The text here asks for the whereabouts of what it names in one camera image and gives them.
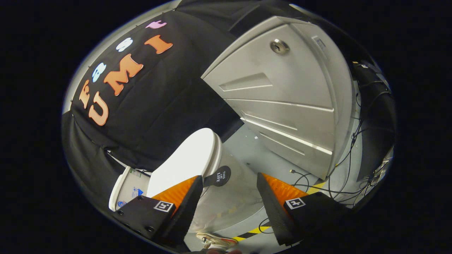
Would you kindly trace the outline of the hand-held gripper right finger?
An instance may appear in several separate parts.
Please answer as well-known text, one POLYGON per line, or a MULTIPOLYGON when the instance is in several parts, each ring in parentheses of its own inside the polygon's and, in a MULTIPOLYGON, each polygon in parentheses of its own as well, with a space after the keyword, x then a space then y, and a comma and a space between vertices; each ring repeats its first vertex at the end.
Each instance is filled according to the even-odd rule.
POLYGON ((279 245, 330 229, 352 212, 322 192, 308 194, 265 173, 258 173, 256 186, 279 245))

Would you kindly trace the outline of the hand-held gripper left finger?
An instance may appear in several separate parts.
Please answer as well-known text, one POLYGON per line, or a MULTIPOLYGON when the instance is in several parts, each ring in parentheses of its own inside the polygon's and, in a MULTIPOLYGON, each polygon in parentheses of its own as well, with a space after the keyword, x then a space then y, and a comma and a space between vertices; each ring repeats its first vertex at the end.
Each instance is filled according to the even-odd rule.
POLYGON ((137 196, 114 212, 114 219, 155 244, 177 247, 184 241, 202 191, 203 179, 197 175, 153 198, 137 196))

